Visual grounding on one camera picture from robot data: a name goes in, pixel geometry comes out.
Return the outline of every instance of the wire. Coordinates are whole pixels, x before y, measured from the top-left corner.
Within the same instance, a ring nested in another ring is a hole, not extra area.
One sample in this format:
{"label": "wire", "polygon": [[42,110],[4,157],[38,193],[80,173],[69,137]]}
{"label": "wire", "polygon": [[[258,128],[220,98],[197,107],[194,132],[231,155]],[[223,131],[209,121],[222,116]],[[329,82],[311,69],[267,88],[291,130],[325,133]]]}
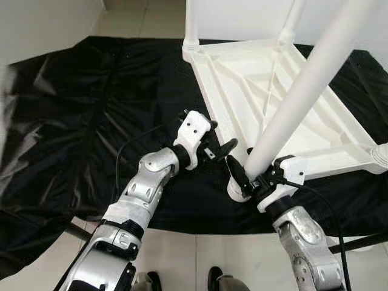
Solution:
{"label": "wire", "polygon": [[332,212],[334,224],[335,224],[335,227],[337,228],[337,231],[338,231],[338,239],[340,241],[339,242],[339,244],[340,244],[339,247],[341,249],[341,260],[342,260],[342,267],[344,269],[344,278],[345,278],[346,290],[347,291],[352,291],[352,288],[350,286],[349,271],[348,271],[348,268],[347,268],[346,252],[345,252],[345,246],[344,246],[344,236],[343,236],[343,233],[342,233],[342,230],[341,230],[340,222],[338,221],[338,215],[336,214],[336,211],[334,210],[333,206],[331,205],[329,200],[327,200],[326,197],[322,195],[322,193],[320,193],[319,191],[317,191],[315,189],[312,189],[312,188],[307,187],[305,185],[299,185],[299,184],[296,184],[296,183],[293,183],[293,182],[288,182],[288,181],[282,181],[282,184],[289,185],[289,186],[292,186],[292,187],[295,187],[295,188],[304,189],[304,190],[313,192],[319,198],[322,199],[322,201],[326,204],[327,208],[329,208],[330,211]]}
{"label": "wire", "polygon": [[162,127],[165,127],[167,125],[169,125],[172,121],[176,121],[177,120],[177,117],[174,117],[172,118],[171,120],[167,121],[166,123],[164,124],[160,124],[158,126],[155,126],[145,132],[142,132],[140,133],[139,135],[136,135],[135,137],[129,139],[128,141],[126,141],[119,149],[118,153],[117,153],[117,156],[116,156],[116,181],[115,181],[115,185],[116,185],[116,188],[115,188],[115,192],[112,193],[112,198],[111,198],[111,202],[115,202],[117,200],[117,196],[120,194],[120,185],[119,185],[119,177],[120,177],[120,174],[119,174],[119,166],[120,166],[120,157],[122,155],[122,153],[124,152],[124,149],[129,146],[131,143],[133,143],[134,141],[136,141],[137,139],[139,138],[142,138],[143,136],[145,135],[149,135],[150,133],[153,133],[154,131],[158,130],[158,129],[161,129]]}

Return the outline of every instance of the white tube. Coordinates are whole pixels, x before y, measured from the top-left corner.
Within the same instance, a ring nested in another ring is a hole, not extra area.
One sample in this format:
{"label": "white tube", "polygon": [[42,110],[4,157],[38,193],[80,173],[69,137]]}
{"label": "white tube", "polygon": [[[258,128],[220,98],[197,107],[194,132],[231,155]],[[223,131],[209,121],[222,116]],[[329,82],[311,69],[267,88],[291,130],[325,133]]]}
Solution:
{"label": "white tube", "polygon": [[186,30],[183,40],[185,51],[195,51],[199,46],[198,2],[199,0],[186,0]]}
{"label": "white tube", "polygon": [[356,35],[380,0],[347,1],[316,43],[285,100],[246,163],[249,179],[266,171],[353,50]]}
{"label": "white tube", "polygon": [[305,4],[306,0],[293,0],[293,4],[287,16],[286,23],[280,32],[279,42],[289,44],[293,42],[295,37],[295,28],[301,18]]}

